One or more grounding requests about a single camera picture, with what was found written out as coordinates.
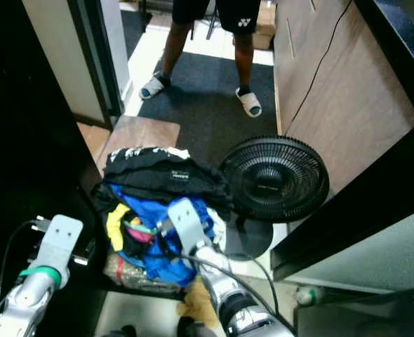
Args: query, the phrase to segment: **floor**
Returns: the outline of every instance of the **floor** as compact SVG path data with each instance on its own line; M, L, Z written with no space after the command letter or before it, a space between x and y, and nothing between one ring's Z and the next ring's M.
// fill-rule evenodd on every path
M121 10L136 11L137 6L135 3L120 3ZM149 80L152 76L154 68L157 62L162 56L163 48L165 45L166 37L171 25L170 13L162 13L157 11L152 12L152 19L147 26L147 31L144 33L132 54L128 65L133 80L133 92L129 98L129 101L125 103L126 112L124 119L129 117L136 117L140 111L142 101L138 96L140 88ZM234 59L234 46L232 44L232 34L224 31L221 27L216 27L213 31L210 40L206 40L208 25L207 22L197 21L194 28L194 40L187 37L187 42L184 47L184 52L197 53L202 55L209 55L219 58ZM254 63L260 63L263 65L274 65L273 53L271 51L255 51ZM134 124L139 123L141 129L153 128L150 123L151 120L138 119L134 121ZM102 148L107 150L110 147L110 143L118 145L119 137L116 133L121 133L121 144L127 142L133 142L127 136L129 131L129 123L121 123L124 127L119 128L113 132L111 140L107 145L107 139L105 136L100 137L101 141L104 141ZM93 137L90 136L91 132L95 132L95 129L89 129L87 126L79 124L79 128L83 133L89 149L96 161L98 161L98 167L102 172L102 160L105 155L103 151L100 152L99 142L94 142ZM168 129L168 136L165 137L165 144L173 142L173 138L177 138L178 129L175 126L159 126L160 128ZM286 224L274 224L274 237L269 249L276 246L287 235ZM270 268L269 250L258 258L265 269L272 275ZM232 271L238 275L245 275L242 278L248 282L263 298L272 303L272 296L268 287L267 280L264 274L254 263L241 263L231 262ZM275 283L276 292L279 297L279 306L281 314L289 321L293 321L293 310L296 306L296 302L292 297L295 292L296 285L287 284L283 282ZM95 336L103 336L104 334L120 328L126 324L132 324L138 330L139 337L174 337L175 329L178 323L179 317L176 313L177 301L166 300L162 298L150 298L144 296L127 295L123 293L109 292L107 294L105 304L100 315L98 326L95 332ZM156 317L159 318L159 324L156 324ZM222 337L224 331L221 327L215 330L215 333Z

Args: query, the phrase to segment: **person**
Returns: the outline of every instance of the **person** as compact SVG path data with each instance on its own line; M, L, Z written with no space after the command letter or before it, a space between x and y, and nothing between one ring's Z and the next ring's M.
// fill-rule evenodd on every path
M139 95L149 100L171 84L171 73L178 61L192 24L202 19L209 0L174 0L173 22L163 52L163 67L143 86ZM216 0L222 28L234 34L235 63L239 74L237 98L250 117L262 114L262 107L251 91L251 72L254 56L253 33L257 25L260 0Z

